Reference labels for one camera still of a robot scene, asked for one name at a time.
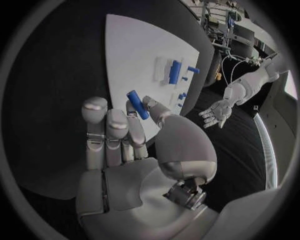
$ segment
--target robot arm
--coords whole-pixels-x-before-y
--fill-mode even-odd
[[[256,95],[266,83],[276,81],[280,74],[287,71],[284,59],[280,53],[273,58],[265,59],[259,69],[246,73],[229,84],[224,92],[223,100],[215,102],[205,111],[199,113],[204,118],[204,128],[218,123],[220,128],[231,116],[232,108],[242,105]]]

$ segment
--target blue block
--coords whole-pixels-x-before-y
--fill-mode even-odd
[[[134,109],[138,112],[141,119],[146,120],[147,118],[149,118],[149,113],[144,108],[143,103],[135,90],[132,90],[129,93],[127,93],[127,98],[131,102]]]
[[[187,70],[194,72],[195,74],[200,73],[200,69],[189,66]]]
[[[177,84],[178,77],[179,77],[179,72],[181,68],[181,62],[174,60],[173,64],[170,69],[170,74],[169,74],[169,84]]]

